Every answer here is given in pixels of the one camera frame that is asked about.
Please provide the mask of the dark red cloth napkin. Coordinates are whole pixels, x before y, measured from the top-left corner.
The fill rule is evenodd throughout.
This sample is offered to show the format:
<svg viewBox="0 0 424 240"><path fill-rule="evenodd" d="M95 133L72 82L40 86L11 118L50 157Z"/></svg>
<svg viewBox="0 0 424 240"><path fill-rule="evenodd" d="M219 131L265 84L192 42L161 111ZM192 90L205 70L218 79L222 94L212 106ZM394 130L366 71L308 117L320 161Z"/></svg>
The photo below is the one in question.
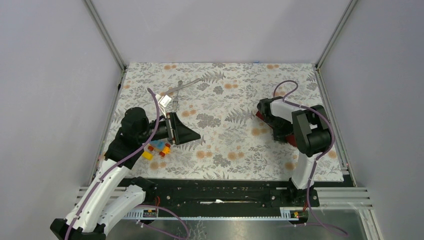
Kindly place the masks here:
<svg viewBox="0 0 424 240"><path fill-rule="evenodd" d="M259 111L256 116L271 128L274 141L297 147L292 123L281 117L265 117Z"/></svg>

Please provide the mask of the silver fork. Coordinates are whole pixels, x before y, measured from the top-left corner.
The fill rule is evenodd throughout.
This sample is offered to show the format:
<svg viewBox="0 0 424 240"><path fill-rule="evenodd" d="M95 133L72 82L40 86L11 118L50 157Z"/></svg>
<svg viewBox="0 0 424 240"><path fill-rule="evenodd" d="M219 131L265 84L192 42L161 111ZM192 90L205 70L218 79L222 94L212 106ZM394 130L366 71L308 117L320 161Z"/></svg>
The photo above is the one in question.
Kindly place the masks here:
<svg viewBox="0 0 424 240"><path fill-rule="evenodd" d="M178 81L178 89L177 89L177 91L175 93L175 96L174 96L174 98L172 100L172 109L173 109L174 112L176 112L178 110L178 106L179 106L179 92L180 92L180 89L181 89L181 86L182 85L183 85L183 81L182 80L179 80Z"/></svg>

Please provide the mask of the silver knife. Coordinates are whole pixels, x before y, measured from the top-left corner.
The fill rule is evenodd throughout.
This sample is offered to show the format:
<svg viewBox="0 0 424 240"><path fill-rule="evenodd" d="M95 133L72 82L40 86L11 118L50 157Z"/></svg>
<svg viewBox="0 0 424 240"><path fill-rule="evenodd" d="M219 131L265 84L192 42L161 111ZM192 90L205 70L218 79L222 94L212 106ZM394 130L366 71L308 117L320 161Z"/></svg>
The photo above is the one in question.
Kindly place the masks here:
<svg viewBox="0 0 424 240"><path fill-rule="evenodd" d="M193 80L193 81L191 81L189 83L182 84L182 85L179 85L177 87L171 88L171 89L169 89L168 91L165 92L165 95L169 95L170 93L179 91L179 90L181 90L183 88L186 88L186 87L189 87L189 86L191 86L193 84L196 84L196 83L200 82L201 80L202 80L201 78L197 78L197 79L195 79L195 80Z"/></svg>

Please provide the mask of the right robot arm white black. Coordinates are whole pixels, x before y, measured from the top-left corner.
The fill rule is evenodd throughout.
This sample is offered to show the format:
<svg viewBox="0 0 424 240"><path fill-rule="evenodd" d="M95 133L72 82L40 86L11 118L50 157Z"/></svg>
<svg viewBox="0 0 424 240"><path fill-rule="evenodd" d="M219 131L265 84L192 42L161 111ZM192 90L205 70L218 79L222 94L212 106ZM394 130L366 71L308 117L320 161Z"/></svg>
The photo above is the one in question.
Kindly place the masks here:
<svg viewBox="0 0 424 240"><path fill-rule="evenodd" d="M257 104L257 116L272 129L273 139L296 147L297 167L290 181L294 188L287 191L287 201L293 206L306 199L305 189L314 181L315 163L334 144L334 133L322 105L312 107L292 103L283 97L264 98Z"/></svg>

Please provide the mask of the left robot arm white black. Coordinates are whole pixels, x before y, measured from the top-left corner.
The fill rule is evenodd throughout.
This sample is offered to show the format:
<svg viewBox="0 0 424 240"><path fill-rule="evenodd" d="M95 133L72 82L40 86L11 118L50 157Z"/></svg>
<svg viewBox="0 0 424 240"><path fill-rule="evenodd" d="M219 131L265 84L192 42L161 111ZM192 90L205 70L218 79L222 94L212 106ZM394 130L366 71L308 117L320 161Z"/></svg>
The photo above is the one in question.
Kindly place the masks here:
<svg viewBox="0 0 424 240"><path fill-rule="evenodd" d="M175 112L167 113L164 119L149 121L143 108L128 109L87 191L65 218L53 220L50 230L60 240L104 240L133 208L140 204L148 206L155 200L155 184L136 177L121 196L108 202L144 148L156 140L181 145L200 138Z"/></svg>

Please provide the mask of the colourful toy block car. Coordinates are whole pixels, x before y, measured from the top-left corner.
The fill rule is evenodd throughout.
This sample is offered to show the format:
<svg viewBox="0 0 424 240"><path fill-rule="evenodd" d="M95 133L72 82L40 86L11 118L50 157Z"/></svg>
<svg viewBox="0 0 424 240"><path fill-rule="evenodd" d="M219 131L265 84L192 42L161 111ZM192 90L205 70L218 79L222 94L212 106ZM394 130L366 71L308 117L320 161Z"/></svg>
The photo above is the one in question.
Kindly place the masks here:
<svg viewBox="0 0 424 240"><path fill-rule="evenodd" d="M171 145L165 140L153 140L149 143L147 149L150 152L158 152L162 158L171 153Z"/></svg>

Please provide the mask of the yellow toy block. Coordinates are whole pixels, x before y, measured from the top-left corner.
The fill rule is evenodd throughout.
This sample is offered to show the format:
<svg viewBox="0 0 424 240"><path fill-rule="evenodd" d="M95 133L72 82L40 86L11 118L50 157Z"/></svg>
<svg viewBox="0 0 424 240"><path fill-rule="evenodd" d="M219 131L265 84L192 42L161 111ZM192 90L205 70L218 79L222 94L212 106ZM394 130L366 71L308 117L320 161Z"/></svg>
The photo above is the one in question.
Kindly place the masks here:
<svg viewBox="0 0 424 240"><path fill-rule="evenodd" d="M151 161L153 159L154 155L152 153L148 152L148 151L144 151L141 154L141 157L148 160L148 161Z"/></svg>

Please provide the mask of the floral patterned tablecloth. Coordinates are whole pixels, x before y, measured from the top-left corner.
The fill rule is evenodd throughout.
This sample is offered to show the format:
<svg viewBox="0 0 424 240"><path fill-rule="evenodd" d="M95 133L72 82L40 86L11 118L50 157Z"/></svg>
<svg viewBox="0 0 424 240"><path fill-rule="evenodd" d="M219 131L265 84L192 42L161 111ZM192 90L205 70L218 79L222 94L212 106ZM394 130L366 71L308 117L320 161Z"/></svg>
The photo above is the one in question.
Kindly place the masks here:
<svg viewBox="0 0 424 240"><path fill-rule="evenodd" d="M148 89L164 94L179 82L177 115L200 139L174 145L170 154L140 158L128 174L160 179L287 181L299 153L274 141L257 116L259 100L287 96L297 104L322 103L311 64L131 63L122 83L107 141L125 111L141 107L150 120L156 109Z"/></svg>

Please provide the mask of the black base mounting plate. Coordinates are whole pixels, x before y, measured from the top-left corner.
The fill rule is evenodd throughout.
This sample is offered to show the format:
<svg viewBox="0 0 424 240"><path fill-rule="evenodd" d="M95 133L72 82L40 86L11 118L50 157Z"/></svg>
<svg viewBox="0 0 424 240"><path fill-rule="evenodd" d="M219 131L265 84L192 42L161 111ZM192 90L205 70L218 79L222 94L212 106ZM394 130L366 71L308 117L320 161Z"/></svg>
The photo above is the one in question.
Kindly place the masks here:
<svg viewBox="0 0 424 240"><path fill-rule="evenodd" d="M320 207L318 189L298 190L288 181L150 179L143 204L175 214L226 213L237 216L267 213L284 207Z"/></svg>

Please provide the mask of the right aluminium frame post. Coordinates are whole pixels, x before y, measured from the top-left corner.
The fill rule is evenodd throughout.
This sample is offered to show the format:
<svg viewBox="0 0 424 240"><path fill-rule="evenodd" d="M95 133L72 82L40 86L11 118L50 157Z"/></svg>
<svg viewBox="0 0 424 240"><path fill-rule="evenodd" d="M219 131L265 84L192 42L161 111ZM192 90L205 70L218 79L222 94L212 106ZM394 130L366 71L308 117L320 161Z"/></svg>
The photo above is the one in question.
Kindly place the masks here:
<svg viewBox="0 0 424 240"><path fill-rule="evenodd" d="M359 2L359 0L350 0L348 2L348 5L347 5L346 9L344 10L340 20L338 21L333 33L331 34L331 37L330 37L328 43L326 44L323 52L321 53L320 57L318 58L318 60L315 64L315 67L317 69L320 69L324 65L327 56L330 54L334 44L336 43L339 35L341 34L344 26L346 25L350 15L354 11L358 2Z"/></svg>

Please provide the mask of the aluminium frame post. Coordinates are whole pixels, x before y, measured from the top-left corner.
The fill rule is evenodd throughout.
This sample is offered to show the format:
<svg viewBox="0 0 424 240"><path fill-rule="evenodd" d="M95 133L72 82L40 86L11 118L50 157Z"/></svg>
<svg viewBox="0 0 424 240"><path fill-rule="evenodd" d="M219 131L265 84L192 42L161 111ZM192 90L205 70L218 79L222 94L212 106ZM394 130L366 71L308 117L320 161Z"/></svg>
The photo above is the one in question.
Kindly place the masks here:
<svg viewBox="0 0 424 240"><path fill-rule="evenodd" d="M348 2L348 5L347 5L346 9L344 10L340 20L338 21L333 33L331 34L331 37L330 37L328 43L326 44L323 52L321 53L320 57L318 58L318 60L315 64L315 67L317 69L320 69L324 65L327 56L330 54L334 44L336 43L339 35L341 34L344 26L346 25L350 15L354 11L358 2L359 2L359 0L350 0Z"/></svg>
<svg viewBox="0 0 424 240"><path fill-rule="evenodd" d="M127 69L127 64L125 63L121 54L119 53L119 50L116 47L111 35L109 34L109 31L107 30L107 27L104 24L94 2L92 0L82 0L82 2L88 11L88 14L92 18L97 30L99 31L100 36L105 42L106 47L110 51L114 61L118 65L119 69L122 72L125 72Z"/></svg>

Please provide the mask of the left aluminium frame post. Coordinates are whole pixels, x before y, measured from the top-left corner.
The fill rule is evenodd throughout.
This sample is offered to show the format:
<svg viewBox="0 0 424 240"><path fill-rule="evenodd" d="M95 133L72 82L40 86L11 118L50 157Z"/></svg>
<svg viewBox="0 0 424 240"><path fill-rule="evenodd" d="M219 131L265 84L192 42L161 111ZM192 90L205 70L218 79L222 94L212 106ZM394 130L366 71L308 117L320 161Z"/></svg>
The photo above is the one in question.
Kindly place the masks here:
<svg viewBox="0 0 424 240"><path fill-rule="evenodd" d="M105 42L106 47L110 51L114 61L118 65L119 69L122 72L125 72L127 69L127 64L125 63L121 54L119 53L119 50L116 47L111 35L109 34L109 31L107 30L107 27L104 24L94 2L92 0L82 0L82 2L88 11L88 14L92 18L97 30L99 31L100 36Z"/></svg>

